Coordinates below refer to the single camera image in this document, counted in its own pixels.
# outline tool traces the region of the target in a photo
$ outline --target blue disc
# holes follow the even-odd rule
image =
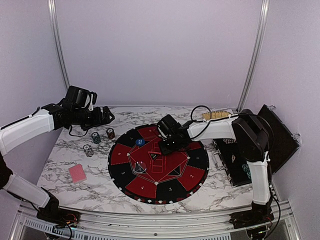
[[[145,140],[143,138],[139,138],[135,141],[135,144],[139,147],[145,145]]]

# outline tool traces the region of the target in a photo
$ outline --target white wall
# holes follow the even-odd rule
[[[261,0],[57,0],[70,83],[101,105],[235,108]]]
[[[0,1],[0,126],[56,103],[64,89],[46,0]],[[34,138],[4,160],[36,184],[59,132]],[[7,240],[19,201],[0,190],[0,240]]]
[[[320,233],[320,2],[273,0],[245,107],[276,105],[301,149],[274,176],[289,199],[303,240]]]

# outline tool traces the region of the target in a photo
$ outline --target marble table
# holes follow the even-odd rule
[[[251,203],[252,185],[231,186],[226,172],[215,168],[210,142],[204,142],[209,155],[209,173],[202,187],[192,196],[165,205],[138,202],[126,196],[115,186],[108,172],[108,154],[115,140],[108,139],[106,129],[113,128],[116,137],[119,137],[137,126],[157,123],[167,114],[184,123],[190,119],[192,108],[113,107],[110,110],[115,120],[109,125],[90,129],[84,137],[70,136],[67,129],[61,132],[37,184],[54,194],[61,206],[110,213],[174,214],[221,210]],[[200,113],[199,110],[195,116],[199,117]],[[100,144],[93,143],[93,132],[100,134]],[[83,132],[79,127],[74,127],[72,133],[81,135]],[[92,157],[87,157],[83,151],[86,144],[93,148]],[[69,168],[77,164],[83,166],[87,179],[73,183]]]

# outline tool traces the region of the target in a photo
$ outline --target ventilation grille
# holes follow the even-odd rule
[[[33,218],[26,217],[24,225],[32,229],[36,229],[45,233],[50,233],[56,236],[65,236],[65,237],[70,236],[70,230],[68,228],[57,229],[55,228],[55,225],[52,223],[43,222]],[[85,233],[82,231],[78,231],[77,228],[72,228],[72,239],[73,240],[139,240],[138,238],[112,237],[112,236],[104,236],[101,234]],[[207,236],[205,238],[192,237],[192,238],[180,238],[180,239],[181,240],[231,240],[231,236],[229,233],[226,233],[226,234],[215,235],[215,236]]]

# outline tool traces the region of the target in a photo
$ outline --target row of poker chips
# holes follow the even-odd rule
[[[108,128],[106,130],[106,134],[107,134],[109,139],[114,139],[116,137],[115,131],[113,130],[113,128]],[[96,132],[96,131],[93,132],[91,134],[91,138],[92,138],[92,141],[93,141],[94,144],[101,143],[101,137],[100,137],[98,132]],[[93,148],[92,148],[92,146],[90,144],[84,145],[83,146],[83,151],[84,151],[85,155],[87,157],[89,157],[89,158],[94,155],[94,150],[93,150]]]

